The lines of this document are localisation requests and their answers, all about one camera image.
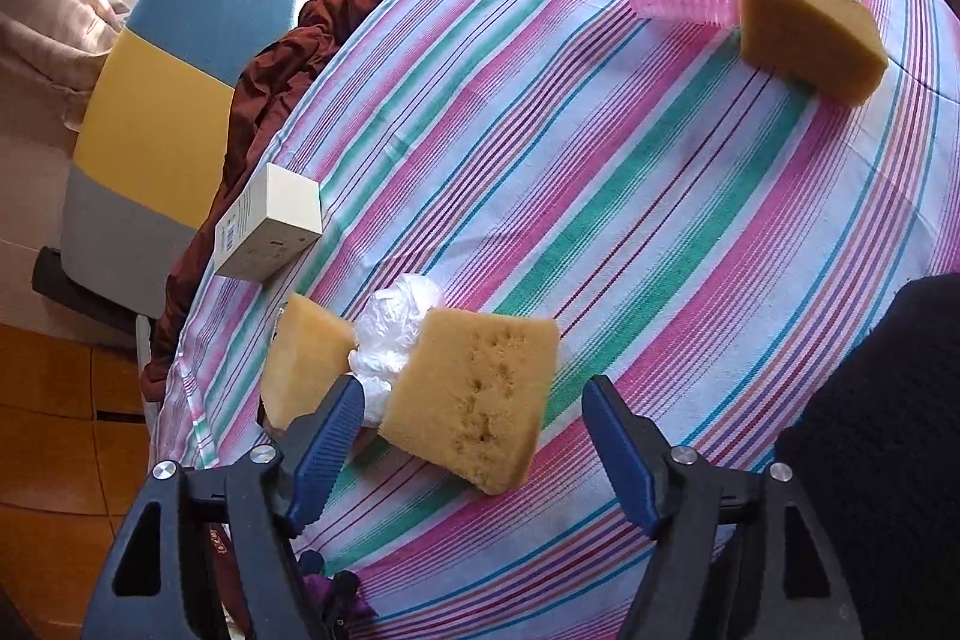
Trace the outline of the maroon blanket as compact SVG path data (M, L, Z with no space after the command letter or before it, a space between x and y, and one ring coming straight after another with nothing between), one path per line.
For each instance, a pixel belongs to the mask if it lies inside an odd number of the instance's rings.
M299 10L296 26L257 53L241 73L229 107L220 185L208 216L167 276L163 315L153 328L151 357L140 372L149 403L160 403L166 393L167 372L212 258L218 221L241 195L268 143L304 94L382 2L309 0Z

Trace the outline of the yellow sponge piece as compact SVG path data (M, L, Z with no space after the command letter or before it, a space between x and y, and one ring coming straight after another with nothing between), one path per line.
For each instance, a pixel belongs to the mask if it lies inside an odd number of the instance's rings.
M301 294L291 294L260 377L260 403L268 425L286 431L297 417L313 414L334 381L347 374L355 344L349 321Z

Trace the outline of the yellow sponge wedge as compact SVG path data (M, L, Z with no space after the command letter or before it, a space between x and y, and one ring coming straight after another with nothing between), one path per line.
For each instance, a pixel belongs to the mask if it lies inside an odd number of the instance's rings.
M739 13L740 55L752 67L850 107L864 104L884 78L889 57L859 0L739 0Z

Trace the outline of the white carton box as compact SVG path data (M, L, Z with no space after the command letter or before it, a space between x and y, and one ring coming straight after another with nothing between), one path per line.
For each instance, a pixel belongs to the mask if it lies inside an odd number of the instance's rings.
M218 276L265 283L322 236L319 184L263 164L215 227L212 263Z

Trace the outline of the floral window curtain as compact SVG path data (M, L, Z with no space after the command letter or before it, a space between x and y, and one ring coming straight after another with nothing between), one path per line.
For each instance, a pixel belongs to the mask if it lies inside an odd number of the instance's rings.
M80 130L129 13L124 0L2 0L3 78Z

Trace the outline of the tricolour headboard cushion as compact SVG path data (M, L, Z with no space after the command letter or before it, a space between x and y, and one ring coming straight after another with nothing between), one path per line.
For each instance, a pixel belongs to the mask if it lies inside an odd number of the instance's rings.
M110 49L65 193L67 278L156 319L166 278L221 182L245 65L291 29L298 0L139 0Z

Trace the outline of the striped bed sheet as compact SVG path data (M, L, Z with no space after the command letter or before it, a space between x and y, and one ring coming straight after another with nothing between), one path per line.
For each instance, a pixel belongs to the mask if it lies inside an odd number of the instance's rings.
M267 286L206 276L156 455L212 468L259 440L291 294L349 319L409 271L451 307L548 317L560 365L521 489L370 440L301 546L358 573L364 637L613 637L652 549L584 432L584 382L756 470L893 294L957 266L957 16L861 2L889 66L845 109L628 0L384 0L265 152L319 182L320 241Z

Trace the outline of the yellow sponge block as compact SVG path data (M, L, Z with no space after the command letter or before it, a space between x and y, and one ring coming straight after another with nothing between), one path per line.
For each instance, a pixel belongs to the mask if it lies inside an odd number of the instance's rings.
M433 308L379 435L488 495L526 481L558 367L550 319Z

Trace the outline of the purple snack wrapper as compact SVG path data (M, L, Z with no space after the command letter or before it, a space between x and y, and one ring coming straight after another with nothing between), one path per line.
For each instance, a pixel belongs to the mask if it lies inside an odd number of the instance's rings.
M309 603L332 638L348 638L353 624L376 617L353 572L342 570L334 576L327 575L324 557L317 551L304 551L298 567Z

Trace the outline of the white crumpled plastic bag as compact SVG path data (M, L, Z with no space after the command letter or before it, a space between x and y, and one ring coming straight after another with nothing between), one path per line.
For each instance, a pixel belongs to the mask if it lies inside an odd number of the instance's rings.
M355 349L348 354L348 367L363 388L364 427L377 429L381 424L423 320L439 301L441 289L433 281L402 273L391 286L374 291L353 321Z

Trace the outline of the wooden wardrobe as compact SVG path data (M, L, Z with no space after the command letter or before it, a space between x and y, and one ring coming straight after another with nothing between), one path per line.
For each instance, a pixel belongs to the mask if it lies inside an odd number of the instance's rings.
M3 637L80 635L147 461L130 354L3 326Z

